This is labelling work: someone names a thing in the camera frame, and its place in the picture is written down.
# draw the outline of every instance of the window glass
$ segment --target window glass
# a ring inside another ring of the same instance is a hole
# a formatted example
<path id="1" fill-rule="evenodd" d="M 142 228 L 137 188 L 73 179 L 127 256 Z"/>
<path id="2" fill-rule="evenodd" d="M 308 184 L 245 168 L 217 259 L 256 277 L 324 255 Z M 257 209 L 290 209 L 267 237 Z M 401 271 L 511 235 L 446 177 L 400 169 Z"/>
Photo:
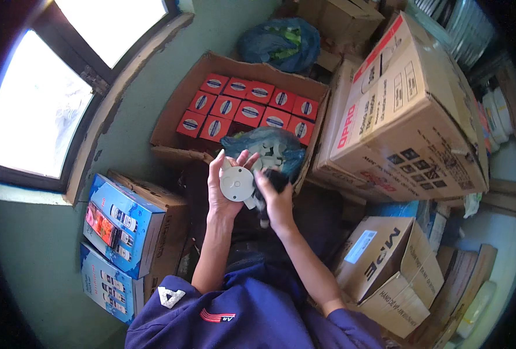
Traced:
<path id="1" fill-rule="evenodd" d="M 162 0 L 56 0 L 56 3 L 111 68 L 167 13 Z"/>
<path id="2" fill-rule="evenodd" d="M 59 178 L 91 91 L 28 31 L 0 87 L 0 165 Z"/>

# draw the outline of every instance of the green wall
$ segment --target green wall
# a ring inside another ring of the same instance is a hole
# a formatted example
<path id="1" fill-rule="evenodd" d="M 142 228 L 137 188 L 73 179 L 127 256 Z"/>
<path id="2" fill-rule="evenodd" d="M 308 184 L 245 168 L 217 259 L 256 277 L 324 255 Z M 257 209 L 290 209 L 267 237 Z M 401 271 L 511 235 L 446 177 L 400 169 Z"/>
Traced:
<path id="1" fill-rule="evenodd" d="M 194 0 L 194 22 L 154 55 L 124 93 L 101 154 L 89 170 L 114 168 L 139 177 L 166 175 L 149 139 L 165 103 L 206 51 L 228 55 L 240 34 L 266 20 L 278 0 Z M 49 348 L 122 346 L 126 326 L 81 289 L 78 244 L 88 189 L 70 206 L 0 201 L 0 261 L 26 321 Z"/>

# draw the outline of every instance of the black object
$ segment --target black object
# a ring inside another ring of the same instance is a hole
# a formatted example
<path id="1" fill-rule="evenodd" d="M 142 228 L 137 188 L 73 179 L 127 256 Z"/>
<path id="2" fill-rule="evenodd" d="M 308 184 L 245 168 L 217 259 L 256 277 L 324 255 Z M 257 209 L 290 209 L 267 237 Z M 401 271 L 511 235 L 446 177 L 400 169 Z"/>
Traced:
<path id="1" fill-rule="evenodd" d="M 269 182 L 278 193 L 282 192 L 283 189 L 285 189 L 285 187 L 289 183 L 289 178 L 286 175 L 273 169 L 267 169 L 263 173 L 263 175 L 269 179 Z M 256 181 L 253 181 L 252 184 L 254 185 L 254 188 L 257 189 L 254 191 L 254 198 L 256 199 L 256 208 L 258 209 L 260 227 L 262 227 L 263 229 L 269 228 L 269 217 L 267 216 L 266 199 L 264 199 L 262 193 L 256 186 Z"/>

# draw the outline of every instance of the blue sleeve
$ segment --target blue sleeve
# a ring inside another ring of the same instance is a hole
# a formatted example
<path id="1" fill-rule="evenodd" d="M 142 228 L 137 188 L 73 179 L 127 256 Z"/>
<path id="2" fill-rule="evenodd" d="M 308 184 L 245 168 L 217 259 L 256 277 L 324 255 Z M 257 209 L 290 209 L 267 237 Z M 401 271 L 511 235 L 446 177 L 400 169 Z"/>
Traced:
<path id="1" fill-rule="evenodd" d="M 357 348 L 386 347 L 380 326 L 366 315 L 348 309 L 336 309 L 328 317 L 328 321 L 339 327 Z"/>

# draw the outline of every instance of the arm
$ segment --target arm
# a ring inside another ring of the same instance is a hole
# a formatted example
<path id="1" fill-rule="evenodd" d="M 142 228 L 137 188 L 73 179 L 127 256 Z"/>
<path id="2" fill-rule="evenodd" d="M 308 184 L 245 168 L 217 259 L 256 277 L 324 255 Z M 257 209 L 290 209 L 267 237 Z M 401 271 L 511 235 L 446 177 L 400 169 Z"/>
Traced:
<path id="1" fill-rule="evenodd" d="M 310 297 L 320 306 L 325 317 L 336 309 L 346 308 L 335 277 L 312 252 L 296 227 L 292 217 L 292 186 L 287 185 L 278 194 L 260 172 L 254 175 L 256 185 L 266 199 L 271 227 L 283 243 Z"/>

